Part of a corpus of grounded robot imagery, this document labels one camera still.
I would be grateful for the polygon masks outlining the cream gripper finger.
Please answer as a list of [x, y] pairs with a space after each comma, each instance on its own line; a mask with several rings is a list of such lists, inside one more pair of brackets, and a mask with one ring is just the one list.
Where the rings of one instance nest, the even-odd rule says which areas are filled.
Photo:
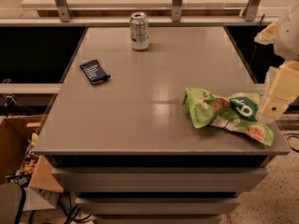
[[271, 66], [264, 81], [260, 115], [278, 119], [299, 96], [299, 62], [286, 61], [279, 68]]
[[274, 44], [276, 37], [275, 37], [275, 30], [277, 27], [277, 22], [274, 21], [270, 23], [268, 26], [266, 26], [264, 29], [261, 30], [260, 33], [258, 33], [254, 37], [254, 41], [258, 44], [262, 45], [269, 45]]

